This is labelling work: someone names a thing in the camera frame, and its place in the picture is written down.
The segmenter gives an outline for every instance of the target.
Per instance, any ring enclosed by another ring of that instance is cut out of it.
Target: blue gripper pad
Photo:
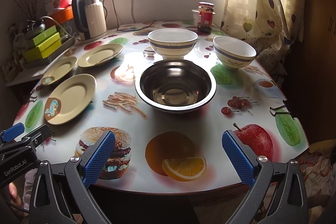
[[[241,182],[252,187],[255,182],[253,165],[227,131],[223,133],[222,146]]]
[[[97,182],[97,179],[104,168],[108,158],[110,157],[112,151],[114,150],[116,138],[112,131],[107,134],[105,139],[101,142],[97,150],[94,152],[92,157],[88,160],[84,167],[84,178],[83,184],[86,189],[89,188],[91,184]]]
[[[15,125],[13,125],[11,128],[8,128],[4,131],[2,135],[2,141],[3,142],[10,142],[11,140],[14,140],[17,136],[20,136],[25,131],[25,126],[22,122],[19,122]]]

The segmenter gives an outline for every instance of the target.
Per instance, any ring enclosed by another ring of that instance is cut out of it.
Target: stainless steel bowl
[[[188,60],[153,63],[135,80],[139,97],[159,110],[185,113],[206,105],[215,95],[212,73]]]

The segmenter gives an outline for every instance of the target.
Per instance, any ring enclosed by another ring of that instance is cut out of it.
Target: curtain
[[[221,29],[257,51],[269,73],[282,66],[291,44],[302,41],[305,0],[226,0]]]

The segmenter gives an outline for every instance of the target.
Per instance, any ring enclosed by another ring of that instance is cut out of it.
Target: striped bowl
[[[155,30],[148,34],[154,52],[165,59],[182,59],[192,51],[197,38],[197,34],[192,31],[174,28]]]
[[[215,37],[213,48],[223,66],[229,70],[246,67],[257,54],[250,45],[233,37]]]

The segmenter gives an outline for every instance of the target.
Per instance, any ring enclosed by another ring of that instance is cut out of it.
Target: electric kettle
[[[72,11],[82,41],[91,42],[106,35],[103,3],[99,0],[72,0]]]

